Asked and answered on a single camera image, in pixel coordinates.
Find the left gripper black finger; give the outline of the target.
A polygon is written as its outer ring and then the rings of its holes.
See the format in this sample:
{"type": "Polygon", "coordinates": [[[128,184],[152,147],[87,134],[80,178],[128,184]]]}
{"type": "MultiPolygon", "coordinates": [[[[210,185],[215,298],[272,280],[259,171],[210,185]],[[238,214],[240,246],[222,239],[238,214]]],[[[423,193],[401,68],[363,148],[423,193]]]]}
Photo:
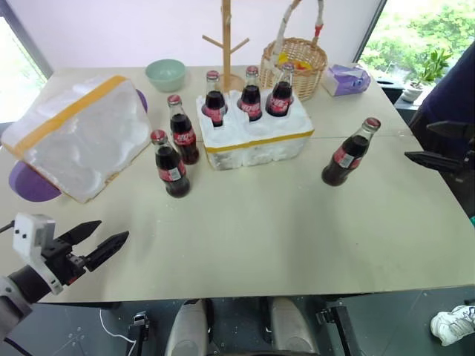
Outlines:
{"type": "Polygon", "coordinates": [[[85,258],[86,269],[95,271],[122,248],[128,236],[129,232],[124,231],[109,237],[98,245],[96,249],[85,258]]]}
{"type": "Polygon", "coordinates": [[[94,220],[83,222],[77,225],[76,227],[57,237],[54,240],[54,247],[66,248],[78,245],[83,240],[89,238],[101,223],[101,220],[94,220]]]}

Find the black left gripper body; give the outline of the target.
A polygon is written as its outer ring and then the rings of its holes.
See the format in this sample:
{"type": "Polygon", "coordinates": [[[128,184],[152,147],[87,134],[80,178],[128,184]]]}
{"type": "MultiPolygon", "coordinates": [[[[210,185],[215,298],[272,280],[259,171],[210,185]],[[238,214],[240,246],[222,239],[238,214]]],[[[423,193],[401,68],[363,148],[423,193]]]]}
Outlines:
{"type": "Polygon", "coordinates": [[[45,264],[62,286],[70,286],[83,274],[89,271],[88,258],[73,254],[73,247],[84,238],[56,238],[42,247],[41,255],[45,264]]]}

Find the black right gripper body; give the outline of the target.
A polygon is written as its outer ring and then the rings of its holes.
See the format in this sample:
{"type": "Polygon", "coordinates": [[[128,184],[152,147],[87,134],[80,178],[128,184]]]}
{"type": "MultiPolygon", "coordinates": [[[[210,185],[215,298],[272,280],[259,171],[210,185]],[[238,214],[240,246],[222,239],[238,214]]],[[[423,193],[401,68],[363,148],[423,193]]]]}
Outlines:
{"type": "Polygon", "coordinates": [[[462,161],[461,168],[455,174],[457,182],[464,182],[474,174],[474,138],[468,144],[469,150],[462,161]]]}

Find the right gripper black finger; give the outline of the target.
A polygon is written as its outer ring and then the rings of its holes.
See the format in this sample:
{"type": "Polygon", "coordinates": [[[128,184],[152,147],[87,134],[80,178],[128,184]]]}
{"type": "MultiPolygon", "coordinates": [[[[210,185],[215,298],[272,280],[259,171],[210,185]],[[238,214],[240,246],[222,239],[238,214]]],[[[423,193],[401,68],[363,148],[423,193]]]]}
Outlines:
{"type": "Polygon", "coordinates": [[[464,139],[471,141],[474,138],[474,124],[454,121],[434,122],[426,126],[440,136],[451,139],[464,139]]]}
{"type": "Polygon", "coordinates": [[[406,151],[404,155],[412,162],[423,167],[448,173],[460,173],[464,170],[463,162],[430,151],[406,151]]]}

